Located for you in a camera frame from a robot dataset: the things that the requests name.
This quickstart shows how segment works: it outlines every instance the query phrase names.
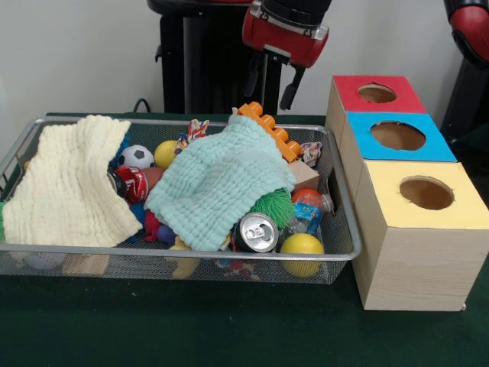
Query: knit blanket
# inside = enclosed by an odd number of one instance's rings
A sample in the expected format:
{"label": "knit blanket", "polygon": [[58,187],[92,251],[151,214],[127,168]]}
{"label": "knit blanket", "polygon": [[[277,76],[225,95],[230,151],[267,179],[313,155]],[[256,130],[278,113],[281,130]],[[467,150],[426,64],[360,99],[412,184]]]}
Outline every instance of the knit blanket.
{"label": "knit blanket", "polygon": [[272,137],[250,118],[232,115],[221,133],[176,156],[146,208],[193,250],[217,251],[261,196],[295,183]]}
{"label": "knit blanket", "polygon": [[141,224],[107,178],[129,121],[88,116],[47,126],[37,153],[5,204],[5,240],[15,244],[113,247]]}

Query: wooden box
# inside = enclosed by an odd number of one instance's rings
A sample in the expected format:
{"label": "wooden box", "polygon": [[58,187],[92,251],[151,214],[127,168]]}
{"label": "wooden box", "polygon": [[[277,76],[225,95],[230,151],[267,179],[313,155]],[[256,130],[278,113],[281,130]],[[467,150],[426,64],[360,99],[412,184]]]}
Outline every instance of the wooden box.
{"label": "wooden box", "polygon": [[461,164],[365,161],[355,211],[366,310],[462,309],[489,252],[489,212]]}
{"label": "wooden box", "polygon": [[352,200],[364,159],[392,161],[457,160],[428,114],[347,112],[339,148]]}
{"label": "wooden box", "polygon": [[294,192],[302,189],[318,190],[319,174],[303,161],[289,163],[289,169],[297,179]]}
{"label": "wooden box", "polygon": [[426,113],[404,76],[333,76],[326,127],[341,147],[346,112]]}

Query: red robot part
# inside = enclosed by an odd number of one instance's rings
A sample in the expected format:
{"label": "red robot part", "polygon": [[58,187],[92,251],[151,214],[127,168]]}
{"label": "red robot part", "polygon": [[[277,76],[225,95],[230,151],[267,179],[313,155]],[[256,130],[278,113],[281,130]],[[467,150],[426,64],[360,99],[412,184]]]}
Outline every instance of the red robot part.
{"label": "red robot part", "polygon": [[326,45],[329,30],[325,31],[321,39],[316,39],[312,35],[291,31],[258,18],[251,10],[252,7],[244,17],[244,44],[258,51],[269,50],[288,57],[294,66],[309,68],[314,65]]}
{"label": "red robot part", "polygon": [[450,23],[465,58],[477,65],[489,65],[489,11],[481,6],[465,6],[453,13]]}

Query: purple ball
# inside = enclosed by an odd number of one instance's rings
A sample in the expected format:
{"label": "purple ball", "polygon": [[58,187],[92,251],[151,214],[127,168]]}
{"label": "purple ball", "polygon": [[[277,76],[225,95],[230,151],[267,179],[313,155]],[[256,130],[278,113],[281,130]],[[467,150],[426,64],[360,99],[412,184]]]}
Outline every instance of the purple ball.
{"label": "purple ball", "polygon": [[175,244],[176,234],[169,226],[160,226],[160,228],[158,228],[157,237],[158,241],[166,243],[169,246],[173,246]]}

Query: red can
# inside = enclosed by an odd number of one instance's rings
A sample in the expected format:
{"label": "red can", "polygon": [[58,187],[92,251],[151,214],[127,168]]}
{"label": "red can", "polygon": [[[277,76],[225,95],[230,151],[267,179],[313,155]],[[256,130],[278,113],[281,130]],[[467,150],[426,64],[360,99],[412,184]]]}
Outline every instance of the red can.
{"label": "red can", "polygon": [[146,200],[149,190],[146,176],[141,169],[120,166],[115,170],[115,174],[125,182],[125,199],[129,203],[140,203]]}

